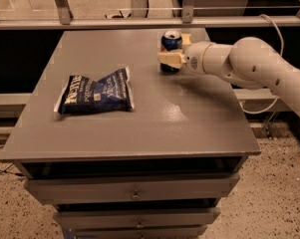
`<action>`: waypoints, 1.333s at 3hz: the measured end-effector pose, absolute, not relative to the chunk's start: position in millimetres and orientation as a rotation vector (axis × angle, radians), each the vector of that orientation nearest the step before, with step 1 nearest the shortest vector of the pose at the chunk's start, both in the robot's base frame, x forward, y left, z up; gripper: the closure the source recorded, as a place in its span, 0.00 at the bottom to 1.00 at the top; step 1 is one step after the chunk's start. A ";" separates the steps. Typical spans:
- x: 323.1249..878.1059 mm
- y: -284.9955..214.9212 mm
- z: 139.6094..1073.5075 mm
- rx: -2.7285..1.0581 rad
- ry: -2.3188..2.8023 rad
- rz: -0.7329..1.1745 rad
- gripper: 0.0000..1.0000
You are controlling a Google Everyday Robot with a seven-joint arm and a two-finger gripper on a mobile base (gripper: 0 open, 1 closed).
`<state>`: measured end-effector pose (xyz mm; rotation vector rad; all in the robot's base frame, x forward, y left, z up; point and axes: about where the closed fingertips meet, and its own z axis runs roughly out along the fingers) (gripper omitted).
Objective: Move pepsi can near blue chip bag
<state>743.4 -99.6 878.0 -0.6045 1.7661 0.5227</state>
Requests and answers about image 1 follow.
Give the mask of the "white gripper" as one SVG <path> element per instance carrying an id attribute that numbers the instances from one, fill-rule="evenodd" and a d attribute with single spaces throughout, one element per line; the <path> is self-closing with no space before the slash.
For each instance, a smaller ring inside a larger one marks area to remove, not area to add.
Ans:
<path id="1" fill-rule="evenodd" d="M 159 52 L 157 56 L 162 64 L 176 69 L 180 69 L 185 64 L 192 73 L 204 75 L 203 59 L 210 45 L 210 42 L 193 43 L 187 47 L 184 54 L 181 52 Z"/>

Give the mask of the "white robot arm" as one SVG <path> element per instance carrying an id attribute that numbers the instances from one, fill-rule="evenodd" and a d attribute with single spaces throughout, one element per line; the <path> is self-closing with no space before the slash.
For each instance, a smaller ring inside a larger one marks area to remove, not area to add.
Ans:
<path id="1" fill-rule="evenodd" d="M 214 75 L 240 88 L 269 88 L 300 118 L 300 69 L 261 39 L 247 37 L 233 45 L 191 43 L 184 50 L 157 54 L 162 64 L 200 75 Z"/>

